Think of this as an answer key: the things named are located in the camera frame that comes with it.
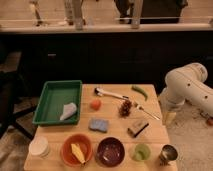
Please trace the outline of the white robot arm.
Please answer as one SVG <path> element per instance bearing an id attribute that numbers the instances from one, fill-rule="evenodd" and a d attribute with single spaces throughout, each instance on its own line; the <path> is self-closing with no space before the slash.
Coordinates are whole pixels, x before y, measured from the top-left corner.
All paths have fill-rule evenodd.
<path id="1" fill-rule="evenodd" d="M 175 111 L 186 100 L 213 117 L 213 88 L 204 84 L 207 69 L 200 63 L 190 63 L 169 71 L 165 76 L 166 87 L 159 95 L 163 111 Z"/>

